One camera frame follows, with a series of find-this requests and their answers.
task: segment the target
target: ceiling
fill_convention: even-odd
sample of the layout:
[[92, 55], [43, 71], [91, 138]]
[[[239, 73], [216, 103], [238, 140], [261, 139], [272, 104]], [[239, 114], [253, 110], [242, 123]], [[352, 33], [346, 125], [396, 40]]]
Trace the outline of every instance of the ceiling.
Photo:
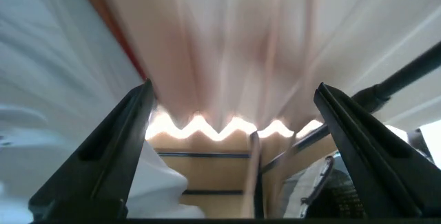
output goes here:
[[[348, 95], [441, 41], [441, 0], [105, 0], [161, 103], [183, 127], [233, 116], [299, 131], [320, 82]], [[441, 117], [441, 71], [376, 116], [404, 130]]]

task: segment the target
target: white cloth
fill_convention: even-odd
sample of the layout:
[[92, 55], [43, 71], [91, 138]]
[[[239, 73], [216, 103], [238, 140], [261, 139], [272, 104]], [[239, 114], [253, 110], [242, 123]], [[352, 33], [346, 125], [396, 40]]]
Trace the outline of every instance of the white cloth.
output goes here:
[[[28, 199], [141, 83], [88, 0], [1, 0], [0, 223], [31, 221]], [[186, 185], [145, 144], [129, 215], [202, 217]]]

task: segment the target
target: white sheet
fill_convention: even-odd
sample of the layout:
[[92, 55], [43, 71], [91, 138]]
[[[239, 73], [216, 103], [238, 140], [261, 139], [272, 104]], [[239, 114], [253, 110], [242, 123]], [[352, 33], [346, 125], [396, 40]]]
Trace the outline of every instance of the white sheet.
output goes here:
[[[0, 223], [31, 221], [29, 197], [141, 83], [87, 0], [1, 0]], [[145, 144], [129, 215], [202, 217], [186, 186]]]

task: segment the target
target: black rack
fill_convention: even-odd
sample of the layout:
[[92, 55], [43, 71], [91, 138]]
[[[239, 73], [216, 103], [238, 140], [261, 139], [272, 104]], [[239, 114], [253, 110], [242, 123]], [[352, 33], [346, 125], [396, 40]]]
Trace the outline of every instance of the black rack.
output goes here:
[[[362, 90], [352, 98], [322, 83], [316, 90], [314, 102], [326, 124], [297, 142], [288, 152], [299, 152], [331, 133], [368, 217], [440, 218], [441, 190], [438, 186], [441, 185], [441, 172], [370, 115], [380, 109], [392, 94], [440, 65], [441, 43], [382, 83]], [[34, 221], [224, 223], [225, 220], [126, 219], [125, 202], [153, 107], [154, 92], [149, 81], [130, 91], [30, 199], [29, 209], [34, 214]], [[281, 156], [277, 156], [258, 173], [254, 199], [256, 217], [263, 217], [262, 174], [273, 168]], [[291, 223], [297, 220], [249, 219], [227, 222], [267, 221]], [[328, 221], [344, 223], [346, 220]]]

